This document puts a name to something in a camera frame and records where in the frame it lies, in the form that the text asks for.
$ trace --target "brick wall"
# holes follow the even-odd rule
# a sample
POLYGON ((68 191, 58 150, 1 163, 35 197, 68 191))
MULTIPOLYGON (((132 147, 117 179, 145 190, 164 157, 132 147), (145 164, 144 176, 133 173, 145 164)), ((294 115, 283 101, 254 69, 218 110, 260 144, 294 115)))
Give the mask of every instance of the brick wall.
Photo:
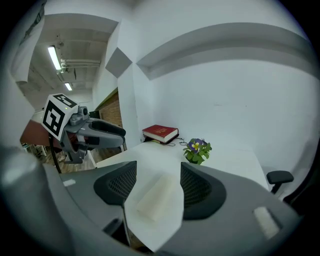
POLYGON ((116 92, 100 107, 99 114, 101 119, 123 127, 118 92, 116 92))

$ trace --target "red object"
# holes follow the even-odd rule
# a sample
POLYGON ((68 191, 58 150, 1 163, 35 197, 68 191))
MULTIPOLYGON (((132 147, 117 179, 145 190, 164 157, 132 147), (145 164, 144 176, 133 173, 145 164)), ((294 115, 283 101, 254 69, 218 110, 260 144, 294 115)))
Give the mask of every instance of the red object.
POLYGON ((166 127, 162 125, 153 125, 143 129, 142 131, 145 136, 160 141, 162 143, 167 143, 173 137, 177 136, 179 133, 178 128, 166 127))

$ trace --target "white desk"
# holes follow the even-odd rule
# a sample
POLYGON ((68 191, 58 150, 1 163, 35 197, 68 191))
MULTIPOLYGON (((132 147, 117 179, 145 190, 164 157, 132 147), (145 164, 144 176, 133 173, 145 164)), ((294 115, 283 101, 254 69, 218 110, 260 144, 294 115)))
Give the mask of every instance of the white desk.
MULTIPOLYGON (((164 173, 175 175, 180 181, 181 162, 187 160, 183 157, 185 146, 181 146, 179 142, 178 139, 173 141, 176 146, 145 142, 96 164, 100 168, 126 161, 137 161, 136 184, 124 203, 124 211, 128 228, 153 252, 169 240, 181 226, 184 210, 183 190, 181 186, 177 186, 165 215, 157 222, 141 216, 136 207, 164 173)), ((210 158, 202 165, 251 179, 268 189, 265 175, 252 151, 213 145, 210 158)))

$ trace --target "ceiling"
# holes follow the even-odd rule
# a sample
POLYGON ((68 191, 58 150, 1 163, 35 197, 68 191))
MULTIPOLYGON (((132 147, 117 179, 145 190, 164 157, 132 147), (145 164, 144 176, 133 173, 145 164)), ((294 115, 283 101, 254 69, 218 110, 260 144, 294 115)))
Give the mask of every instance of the ceiling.
POLYGON ((65 23, 66 28, 54 28, 54 19, 45 18, 45 25, 32 55, 28 82, 19 85, 22 92, 30 94, 59 90, 64 87, 64 83, 70 83, 74 91, 92 88, 111 31, 79 28, 81 26, 70 26, 68 22, 65 23), (70 68, 57 75, 48 52, 49 46, 55 46, 59 60, 74 60, 75 63, 68 63, 70 68), (94 67, 83 67, 88 65, 88 61, 94 67))

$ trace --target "potted plant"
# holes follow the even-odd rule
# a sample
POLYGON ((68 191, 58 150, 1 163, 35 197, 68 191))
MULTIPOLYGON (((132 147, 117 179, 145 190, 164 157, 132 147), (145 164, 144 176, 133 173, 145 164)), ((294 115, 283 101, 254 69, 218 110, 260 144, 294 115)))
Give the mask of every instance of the potted plant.
POLYGON ((204 139, 192 138, 183 150, 183 155, 190 163, 201 165, 204 161, 203 156, 206 159, 209 158, 209 151, 212 150, 212 147, 204 139))

